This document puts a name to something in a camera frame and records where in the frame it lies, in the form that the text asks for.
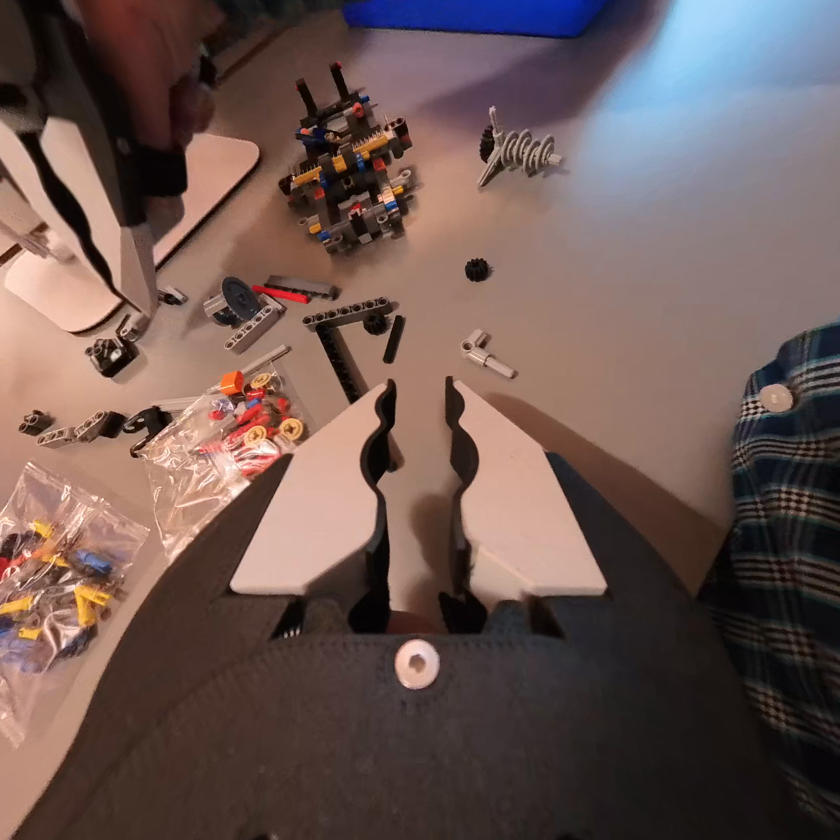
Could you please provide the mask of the clear bag of yellow parts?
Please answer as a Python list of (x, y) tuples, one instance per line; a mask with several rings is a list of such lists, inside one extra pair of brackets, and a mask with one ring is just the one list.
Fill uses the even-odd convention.
[(118, 611), (150, 531), (33, 462), (2, 509), (1, 732), (17, 749), (37, 709)]

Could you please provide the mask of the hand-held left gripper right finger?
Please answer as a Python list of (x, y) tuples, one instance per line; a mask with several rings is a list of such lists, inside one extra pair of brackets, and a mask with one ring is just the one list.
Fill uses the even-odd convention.
[(458, 480), (447, 624), (484, 624), (504, 602), (600, 597), (606, 579), (550, 453), (462, 381), (446, 380), (449, 465)]

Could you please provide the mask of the blue pad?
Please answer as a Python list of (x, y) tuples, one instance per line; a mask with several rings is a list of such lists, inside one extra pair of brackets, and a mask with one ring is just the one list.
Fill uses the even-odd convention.
[(347, 2), (353, 28), (481, 35), (575, 38), (607, 1), (365, 1)]

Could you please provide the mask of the dark grey flat beam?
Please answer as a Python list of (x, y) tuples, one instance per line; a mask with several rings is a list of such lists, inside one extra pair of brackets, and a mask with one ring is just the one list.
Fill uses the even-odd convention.
[(340, 295), (340, 289), (328, 282), (293, 276), (270, 276), (266, 282), (266, 287), (279, 289), (290, 294), (329, 301), (337, 300)]

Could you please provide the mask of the multicoloured brick chassis assembly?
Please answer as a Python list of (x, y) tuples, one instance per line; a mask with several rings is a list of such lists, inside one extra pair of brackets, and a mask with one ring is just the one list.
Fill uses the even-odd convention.
[(337, 255), (404, 235), (415, 175), (396, 165), (413, 147), (404, 118), (378, 118), (377, 104), (348, 86), (340, 62), (329, 70), (338, 94), (329, 104), (316, 102), (304, 78), (296, 81), (306, 108), (295, 132), (303, 155), (278, 187), (298, 225)]

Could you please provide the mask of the pale plywood stand foot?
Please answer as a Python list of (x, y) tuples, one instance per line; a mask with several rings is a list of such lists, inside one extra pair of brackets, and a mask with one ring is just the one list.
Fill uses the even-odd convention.
[(193, 137), (186, 150), (187, 189), (182, 220), (154, 246), (154, 264), (161, 268), (248, 178), (260, 161), (250, 140), (212, 133)]
[(71, 334), (98, 329), (123, 306), (107, 284), (76, 259), (60, 264), (22, 252), (7, 269), (5, 287)]

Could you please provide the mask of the light grey short beam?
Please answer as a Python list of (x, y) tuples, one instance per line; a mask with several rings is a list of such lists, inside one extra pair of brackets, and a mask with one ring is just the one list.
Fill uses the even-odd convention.
[(286, 313), (285, 306), (267, 305), (246, 321), (224, 343), (224, 349), (231, 354), (240, 355), (252, 347)]

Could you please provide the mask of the person's right hand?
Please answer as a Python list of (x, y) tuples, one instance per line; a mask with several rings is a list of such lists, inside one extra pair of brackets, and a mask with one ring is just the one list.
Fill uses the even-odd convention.
[(79, 1), (91, 46), (128, 100), (137, 140), (162, 152), (204, 132), (215, 106), (200, 45), (223, 22), (208, 1)]

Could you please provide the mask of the dark grey holed beam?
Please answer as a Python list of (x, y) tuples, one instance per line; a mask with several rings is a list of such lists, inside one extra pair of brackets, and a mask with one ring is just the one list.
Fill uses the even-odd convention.
[(302, 319), (301, 323), (310, 331), (324, 325), (334, 329), (353, 322), (363, 321), (368, 316), (386, 316), (392, 310), (393, 305), (389, 298), (378, 297), (326, 311), (310, 313)]

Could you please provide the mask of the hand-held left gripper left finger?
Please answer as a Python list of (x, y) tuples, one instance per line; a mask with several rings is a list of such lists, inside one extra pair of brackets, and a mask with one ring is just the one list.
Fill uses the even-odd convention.
[(290, 457), (230, 582), (241, 595), (325, 597), (387, 624), (390, 541), (378, 488), (392, 466), (396, 384), (351, 404)]

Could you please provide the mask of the grey crankshaft gear assembly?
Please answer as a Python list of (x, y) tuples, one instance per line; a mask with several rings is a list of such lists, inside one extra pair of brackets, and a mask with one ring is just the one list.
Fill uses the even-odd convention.
[(507, 131), (498, 118), (497, 108), (488, 111), (489, 125), (479, 141), (479, 158), (485, 165), (477, 182), (482, 189), (501, 172), (520, 171), (527, 177), (534, 177), (549, 169), (560, 167), (563, 157), (555, 150), (551, 135), (537, 139), (530, 130)]

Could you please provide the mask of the dark blue pulley wheel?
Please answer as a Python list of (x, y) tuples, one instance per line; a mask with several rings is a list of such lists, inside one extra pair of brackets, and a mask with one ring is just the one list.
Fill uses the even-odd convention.
[(243, 280), (228, 276), (222, 280), (221, 292), (225, 301), (216, 319), (229, 327), (235, 327), (257, 316), (263, 308), (253, 288)]

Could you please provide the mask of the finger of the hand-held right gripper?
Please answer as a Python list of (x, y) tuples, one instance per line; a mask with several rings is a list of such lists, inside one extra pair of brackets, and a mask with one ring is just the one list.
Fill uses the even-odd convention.
[(69, 234), (60, 234), (61, 240), (73, 249), (75, 264), (137, 312), (144, 316), (155, 315), (158, 290), (154, 238), (149, 223), (129, 224), (118, 220), (81, 131), (74, 122), (47, 119), (43, 152), (52, 170), (78, 201), (88, 223), (89, 239), (104, 260), (102, 265), (110, 271), (110, 282), (106, 282), (84, 253), (79, 234), (74, 243)]
[(35, 161), (15, 131), (1, 126), (1, 159), (3, 167), (32, 210), (48, 227), (46, 249), (53, 259), (72, 259), (70, 228), (49, 200), (40, 181)]

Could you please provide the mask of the black chunky connector block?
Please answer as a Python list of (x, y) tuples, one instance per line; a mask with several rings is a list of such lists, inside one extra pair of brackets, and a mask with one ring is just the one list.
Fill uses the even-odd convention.
[(85, 349), (85, 355), (97, 373), (112, 379), (138, 357), (139, 350), (134, 342), (114, 335), (96, 339)]

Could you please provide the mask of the black bracket piece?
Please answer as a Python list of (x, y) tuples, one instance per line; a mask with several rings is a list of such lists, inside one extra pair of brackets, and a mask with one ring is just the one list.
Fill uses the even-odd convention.
[(135, 442), (129, 449), (132, 458), (141, 458), (142, 451), (167, 426), (172, 423), (173, 415), (159, 406), (150, 406), (130, 417), (122, 425), (124, 434), (134, 435), (143, 433), (143, 438)]

